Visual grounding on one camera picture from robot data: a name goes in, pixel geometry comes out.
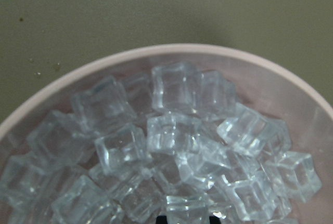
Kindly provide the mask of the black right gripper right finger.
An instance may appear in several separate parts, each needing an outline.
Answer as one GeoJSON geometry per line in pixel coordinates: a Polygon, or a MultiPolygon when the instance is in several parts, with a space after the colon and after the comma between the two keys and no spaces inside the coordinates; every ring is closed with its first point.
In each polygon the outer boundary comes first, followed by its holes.
{"type": "Polygon", "coordinates": [[[210,224],[218,224],[218,218],[216,216],[209,216],[210,224]]]}

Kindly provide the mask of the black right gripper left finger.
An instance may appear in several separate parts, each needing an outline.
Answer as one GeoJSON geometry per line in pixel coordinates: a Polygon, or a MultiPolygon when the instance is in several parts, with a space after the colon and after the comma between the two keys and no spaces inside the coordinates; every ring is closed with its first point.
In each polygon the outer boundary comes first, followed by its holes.
{"type": "Polygon", "coordinates": [[[167,217],[165,215],[157,216],[156,224],[167,224],[167,217]]]}

